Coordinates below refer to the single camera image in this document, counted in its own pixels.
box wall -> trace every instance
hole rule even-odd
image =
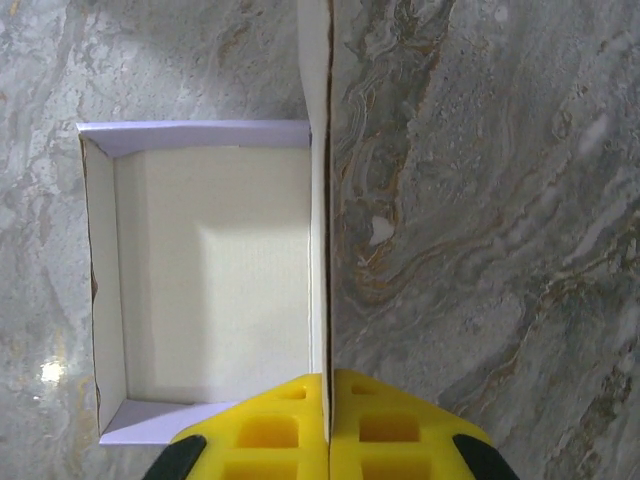
[[[104,431],[126,395],[126,375],[113,160],[84,142],[93,295],[93,357],[98,390],[98,426]]]
[[[329,192],[327,147],[329,139],[331,50],[333,48],[331,0],[298,0],[298,51],[300,76],[311,123],[312,230],[311,309],[320,318],[315,327],[322,335],[322,350],[314,359],[322,363],[325,437],[330,438],[333,412],[333,362],[331,342],[330,271],[327,247],[329,232]]]

box flap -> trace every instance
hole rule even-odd
[[[79,123],[78,130],[111,158],[163,148],[309,147],[309,124],[303,120]]]
[[[314,352],[323,364],[325,437],[333,418],[330,274],[330,111],[333,18],[331,0],[298,0],[300,76],[311,123],[311,315],[322,319],[323,351]]]
[[[168,445],[185,428],[234,405],[233,402],[178,405],[125,400],[100,437],[100,445]]]

square hole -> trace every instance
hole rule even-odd
[[[361,442],[419,442],[420,425],[406,413],[372,413],[360,418]]]
[[[351,393],[353,393],[354,395],[375,395],[376,392],[374,392],[369,387],[354,383],[353,385],[351,385]]]
[[[260,416],[242,425],[238,448],[297,448],[298,422],[284,415]]]
[[[307,390],[304,387],[295,388],[283,393],[280,398],[285,400],[304,400],[307,398]]]
[[[223,480],[296,480],[298,465],[293,462],[228,463]]]
[[[429,480],[429,462],[419,458],[371,459],[362,462],[362,480]]]

gray marble countertop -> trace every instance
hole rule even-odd
[[[293,4],[0,0],[0,479],[158,453],[96,444],[75,122],[304,118]],[[338,366],[523,479],[640,479],[637,1],[336,13]]]

white cardboard box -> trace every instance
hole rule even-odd
[[[101,444],[166,444],[310,372],[328,438],[330,14],[298,13],[309,122],[78,125]]]

